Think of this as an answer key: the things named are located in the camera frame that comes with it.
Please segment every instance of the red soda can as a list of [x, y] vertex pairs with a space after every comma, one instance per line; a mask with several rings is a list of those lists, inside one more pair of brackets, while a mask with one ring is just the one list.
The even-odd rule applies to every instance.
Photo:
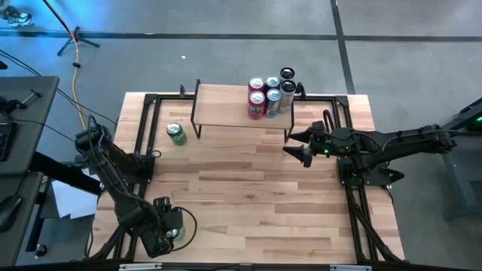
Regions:
[[266, 95], [263, 78], [255, 76], [249, 79], [248, 96], [250, 96], [253, 91], [261, 91], [264, 95]]
[[252, 120], [259, 120], [264, 115], [266, 97], [261, 91], [254, 91], [249, 95], [248, 116]]

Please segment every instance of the can lid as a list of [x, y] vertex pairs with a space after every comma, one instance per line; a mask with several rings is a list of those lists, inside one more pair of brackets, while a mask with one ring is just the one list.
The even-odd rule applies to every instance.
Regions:
[[175, 134], [179, 131], [181, 131], [181, 124], [179, 123], [169, 123], [167, 124], [167, 132], [169, 134]]
[[264, 86], [263, 78], [255, 76], [249, 79], [249, 85], [254, 89], [260, 89]]
[[275, 75], [270, 75], [266, 78], [266, 84], [270, 87], [276, 87], [279, 85], [279, 78]]
[[254, 104], [261, 104], [264, 102], [264, 94], [261, 91], [254, 91], [251, 93], [249, 100]]
[[286, 80], [281, 83], [281, 89], [287, 93], [291, 93], [296, 90], [296, 84], [291, 80]]
[[289, 67], [281, 69], [279, 73], [281, 74], [281, 77], [284, 79], [292, 79], [294, 77], [294, 69]]
[[267, 93], [266, 96], [271, 101], [277, 101], [277, 100], [281, 99], [281, 93], [277, 89], [268, 90], [268, 93]]

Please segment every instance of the blue soda can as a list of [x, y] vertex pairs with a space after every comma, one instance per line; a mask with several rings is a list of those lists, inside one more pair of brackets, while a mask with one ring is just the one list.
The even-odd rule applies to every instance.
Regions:
[[268, 90], [272, 88], [279, 90], [279, 85], [279, 78], [276, 75], [270, 75], [266, 78], [266, 86]]
[[268, 90], [266, 95], [266, 117], [275, 117], [279, 108], [281, 93], [277, 89]]

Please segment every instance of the wooden table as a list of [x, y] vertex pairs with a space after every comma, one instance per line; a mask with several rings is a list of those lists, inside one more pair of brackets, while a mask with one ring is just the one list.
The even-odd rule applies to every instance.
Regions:
[[[134, 149], [144, 95], [126, 93], [124, 99], [115, 144], [126, 152]], [[368, 97], [349, 96], [349, 104], [353, 126], [374, 129]], [[156, 197], [170, 196], [174, 205], [191, 210], [199, 222], [198, 234], [186, 249], [154, 259], [147, 256], [139, 240], [137, 261], [355, 263], [346, 194], [337, 179], [334, 157], [315, 157], [312, 166], [304, 168], [283, 153], [279, 129], [207, 126], [198, 140], [190, 123], [191, 107], [192, 101], [162, 102], [154, 149], [163, 155], [156, 160], [145, 198], [152, 202]], [[325, 109], [331, 106], [296, 102], [293, 132], [322, 119]], [[165, 131], [170, 121], [183, 125], [188, 135], [186, 145], [171, 142]], [[287, 143], [300, 144], [291, 139]], [[367, 196], [374, 228], [403, 258], [388, 193], [380, 187], [367, 187]], [[102, 196], [93, 224], [91, 254], [117, 226], [113, 208], [110, 196]], [[191, 237], [193, 221], [187, 215], [185, 224], [186, 234], [177, 246]], [[361, 236], [365, 255], [369, 255], [363, 230]], [[127, 243], [124, 241], [122, 255]]]

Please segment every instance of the soda can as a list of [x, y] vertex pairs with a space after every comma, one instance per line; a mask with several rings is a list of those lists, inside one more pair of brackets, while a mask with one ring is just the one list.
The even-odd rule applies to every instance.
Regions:
[[286, 67], [286, 68], [281, 69], [279, 74], [281, 75], [281, 77], [283, 79], [292, 80], [293, 77], [294, 77], [294, 69]]
[[252, 120], [259, 120], [264, 115], [264, 106], [266, 99], [261, 91], [254, 91], [249, 95], [248, 116]]
[[268, 90], [266, 95], [266, 117], [275, 117], [279, 108], [281, 92], [277, 89]]
[[169, 123], [166, 128], [167, 135], [172, 139], [176, 145], [184, 145], [188, 141], [186, 133], [179, 123]]
[[276, 88], [279, 90], [279, 78], [276, 75], [270, 75], [266, 78], [267, 90]]
[[293, 81], [285, 80], [281, 83], [281, 100], [279, 101], [278, 113], [289, 112], [295, 90], [296, 84]]
[[261, 91], [263, 94], [266, 94], [263, 78], [255, 76], [249, 79], [248, 97], [250, 97], [251, 93], [254, 91]]

